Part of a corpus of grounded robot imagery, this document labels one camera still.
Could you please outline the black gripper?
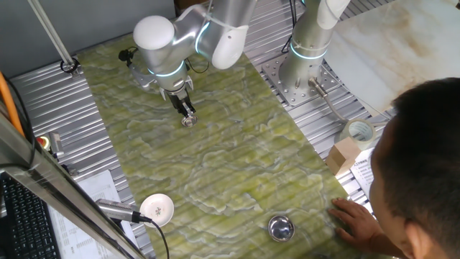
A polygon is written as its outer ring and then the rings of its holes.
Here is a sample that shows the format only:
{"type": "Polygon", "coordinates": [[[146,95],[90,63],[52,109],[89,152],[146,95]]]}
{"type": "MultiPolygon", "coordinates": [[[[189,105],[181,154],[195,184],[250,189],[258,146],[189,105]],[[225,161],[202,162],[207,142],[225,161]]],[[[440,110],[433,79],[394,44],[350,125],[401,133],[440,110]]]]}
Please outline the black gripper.
{"type": "Polygon", "coordinates": [[[185,118],[196,119],[195,109],[191,106],[188,90],[182,88],[177,91],[166,91],[172,105],[185,118]]]}

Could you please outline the person bare hand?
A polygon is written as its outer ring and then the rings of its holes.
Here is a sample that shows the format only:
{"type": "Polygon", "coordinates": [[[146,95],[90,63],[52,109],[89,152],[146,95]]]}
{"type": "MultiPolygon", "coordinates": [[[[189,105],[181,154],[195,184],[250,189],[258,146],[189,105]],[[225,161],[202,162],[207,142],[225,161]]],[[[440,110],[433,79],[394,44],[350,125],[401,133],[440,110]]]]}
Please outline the person bare hand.
{"type": "Polygon", "coordinates": [[[335,208],[329,209],[328,213],[342,221],[351,231],[348,233],[344,228],[337,227],[336,234],[362,252],[379,252],[379,241],[384,233],[369,211],[362,205],[343,198],[336,198],[331,202],[335,208]]]}

